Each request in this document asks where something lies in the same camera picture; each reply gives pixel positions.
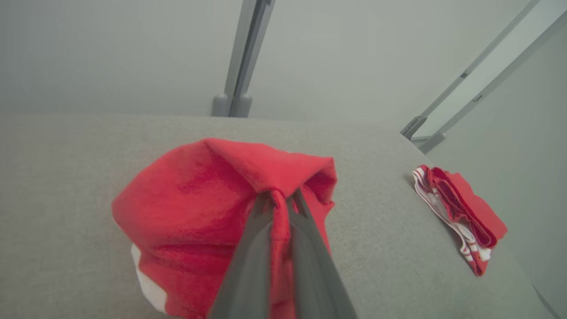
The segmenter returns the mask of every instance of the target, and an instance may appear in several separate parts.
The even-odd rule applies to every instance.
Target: gray upholstery fabric
[[[332,156],[333,259],[360,318],[538,318],[504,246],[476,278],[413,190],[428,164],[387,124],[126,115],[0,115],[0,317],[161,318],[138,286],[112,199],[166,151],[204,137]]]

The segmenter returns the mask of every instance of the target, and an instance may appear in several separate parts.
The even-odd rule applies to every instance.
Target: metal bracket
[[[433,135],[427,142],[419,147],[419,150],[423,154],[427,154],[430,150],[432,150],[435,146],[437,146],[442,141],[445,141],[447,135],[445,132],[438,132],[437,134]]]
[[[405,136],[405,138],[411,140],[413,134],[425,123],[425,120],[427,120],[427,117],[421,117],[421,115],[414,117],[400,133]]]

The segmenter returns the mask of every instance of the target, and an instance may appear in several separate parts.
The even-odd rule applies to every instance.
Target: folded red towel
[[[293,318],[285,199],[301,188],[328,248],[324,219],[334,205],[335,183],[330,157],[207,138],[176,148],[142,170],[114,200],[112,212],[134,243],[146,297],[172,316],[204,318],[257,194],[269,191],[274,201],[272,318]],[[144,283],[148,280],[151,289]]]
[[[417,193],[459,235],[463,257],[482,276],[492,248],[507,232],[506,225],[460,174],[421,165],[413,176]]]

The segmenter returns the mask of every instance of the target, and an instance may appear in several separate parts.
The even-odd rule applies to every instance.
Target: white wall
[[[567,318],[566,57],[563,26],[428,153],[436,165],[462,173],[503,219],[509,230],[503,242],[562,318]]]
[[[528,0],[276,0],[250,117],[388,119],[400,130]]]
[[[2,0],[0,112],[210,115],[241,0]]]

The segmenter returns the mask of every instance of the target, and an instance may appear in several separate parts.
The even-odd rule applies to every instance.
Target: towel fold
[[[475,275],[482,276],[492,249],[507,232],[506,225],[460,174],[426,165],[412,173],[416,192],[457,233],[464,259]]]

